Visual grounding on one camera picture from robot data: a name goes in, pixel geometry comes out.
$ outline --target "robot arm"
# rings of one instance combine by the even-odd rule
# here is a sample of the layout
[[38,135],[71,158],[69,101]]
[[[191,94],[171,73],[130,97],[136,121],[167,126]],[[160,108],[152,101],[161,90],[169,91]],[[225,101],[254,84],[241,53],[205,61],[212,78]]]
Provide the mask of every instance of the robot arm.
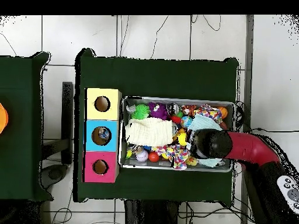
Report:
[[190,151],[196,158],[243,164],[256,224],[299,224],[298,173],[269,137],[202,129],[194,133]]

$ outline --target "round hole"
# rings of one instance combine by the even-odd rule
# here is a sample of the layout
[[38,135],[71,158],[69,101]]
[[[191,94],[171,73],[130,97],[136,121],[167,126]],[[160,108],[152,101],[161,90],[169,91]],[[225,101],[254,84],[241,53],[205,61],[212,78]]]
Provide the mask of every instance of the round hole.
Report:
[[106,127],[96,127],[92,132],[91,138],[95,144],[104,146],[111,140],[111,132]]
[[97,174],[105,174],[108,170],[108,164],[104,160],[97,160],[92,165],[92,169]]
[[106,96],[99,96],[95,100],[95,109],[97,111],[105,112],[108,111],[110,108],[109,99]]

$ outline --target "pink cube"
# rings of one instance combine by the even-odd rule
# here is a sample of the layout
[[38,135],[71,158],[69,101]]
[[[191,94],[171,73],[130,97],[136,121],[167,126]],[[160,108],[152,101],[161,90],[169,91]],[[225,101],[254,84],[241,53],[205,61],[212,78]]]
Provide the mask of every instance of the pink cube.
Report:
[[87,151],[82,182],[114,183],[119,173],[117,152]]

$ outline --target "light blue cloth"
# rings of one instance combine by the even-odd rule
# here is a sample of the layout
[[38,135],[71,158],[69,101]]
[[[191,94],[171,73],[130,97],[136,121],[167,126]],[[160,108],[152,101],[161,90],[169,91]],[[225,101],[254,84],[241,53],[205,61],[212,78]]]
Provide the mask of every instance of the light blue cloth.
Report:
[[[196,114],[188,130],[216,129],[221,131],[221,127],[212,119],[201,114]],[[215,167],[222,159],[199,159],[199,163],[207,167]]]
[[188,130],[201,130],[201,129],[216,129],[221,131],[221,127],[212,119],[201,114],[196,114]]

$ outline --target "green spiky ball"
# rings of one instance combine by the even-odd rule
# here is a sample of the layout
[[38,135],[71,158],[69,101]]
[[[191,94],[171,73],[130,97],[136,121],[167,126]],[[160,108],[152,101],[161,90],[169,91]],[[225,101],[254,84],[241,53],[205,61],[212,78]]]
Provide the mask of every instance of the green spiky ball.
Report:
[[136,110],[132,114],[132,118],[135,118],[136,120],[143,120],[149,116],[150,112],[151,110],[149,106],[145,104],[139,104],[136,106]]

